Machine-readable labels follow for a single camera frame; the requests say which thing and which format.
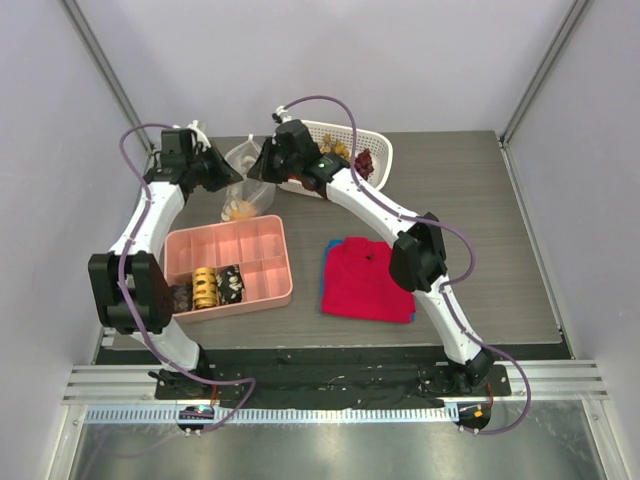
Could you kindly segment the fake yellow grape bunch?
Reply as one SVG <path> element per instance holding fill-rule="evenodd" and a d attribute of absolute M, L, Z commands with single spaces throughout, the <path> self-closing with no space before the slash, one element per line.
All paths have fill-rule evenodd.
<path fill-rule="evenodd" d="M 331 135 L 325 134 L 318 143 L 319 150 L 322 154 L 335 154 L 343 159 L 350 160 L 350 151 L 346 145 L 339 139 L 334 139 Z"/>

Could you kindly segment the clear polka dot zip bag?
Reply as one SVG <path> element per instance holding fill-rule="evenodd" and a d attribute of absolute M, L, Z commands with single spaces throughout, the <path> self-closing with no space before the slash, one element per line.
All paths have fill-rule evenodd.
<path fill-rule="evenodd" d="M 223 222 L 230 222 L 224 210 L 232 200 L 251 202 L 258 212 L 256 217 L 265 214 L 271 206 L 275 195 L 275 185 L 247 177 L 247 173 L 256 163 L 259 153 L 259 145 L 254 140 L 254 136 L 249 134 L 245 142 L 237 145 L 225 155 L 227 163 L 243 176 L 243 181 L 229 186 L 225 191 L 221 211 Z"/>

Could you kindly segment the yellow fake fruit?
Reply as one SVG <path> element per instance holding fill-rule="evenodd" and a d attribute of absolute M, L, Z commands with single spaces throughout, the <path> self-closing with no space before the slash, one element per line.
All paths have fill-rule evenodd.
<path fill-rule="evenodd" d="M 227 215 L 228 221 L 244 221 L 258 215 L 255 206 L 246 200 L 232 200 L 225 208 L 224 213 Z"/>

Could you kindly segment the dark red fake grapes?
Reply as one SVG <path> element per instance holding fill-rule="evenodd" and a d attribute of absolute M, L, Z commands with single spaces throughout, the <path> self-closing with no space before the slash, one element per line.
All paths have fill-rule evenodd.
<path fill-rule="evenodd" d="M 361 151 L 354 160 L 354 167 L 356 172 L 364 179 L 368 180 L 374 173 L 373 159 L 371 151 L 366 148 Z"/>

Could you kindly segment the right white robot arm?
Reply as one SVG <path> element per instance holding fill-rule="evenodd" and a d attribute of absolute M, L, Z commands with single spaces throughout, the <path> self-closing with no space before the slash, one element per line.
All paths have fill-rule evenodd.
<path fill-rule="evenodd" d="M 494 358 L 475 334 L 452 289 L 444 226 L 433 214 L 420 216 L 369 187 L 353 162 L 321 152 L 299 119 L 278 124 L 248 176 L 273 184 L 297 180 L 371 227 L 391 248 L 391 279 L 414 296 L 434 324 L 455 389 L 472 395 L 486 385 Z"/>

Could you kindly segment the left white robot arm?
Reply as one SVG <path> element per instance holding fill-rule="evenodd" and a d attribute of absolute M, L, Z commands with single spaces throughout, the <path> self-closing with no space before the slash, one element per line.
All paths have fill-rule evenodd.
<path fill-rule="evenodd" d="M 217 147 L 191 129 L 161 132 L 159 164 L 140 174 L 141 196 L 128 225 L 108 252 L 90 257 L 88 271 L 102 326 L 144 344 L 190 398 L 205 397 L 213 375 L 203 349 L 174 318 L 171 289 L 158 256 L 189 196 L 217 192 L 243 180 Z"/>

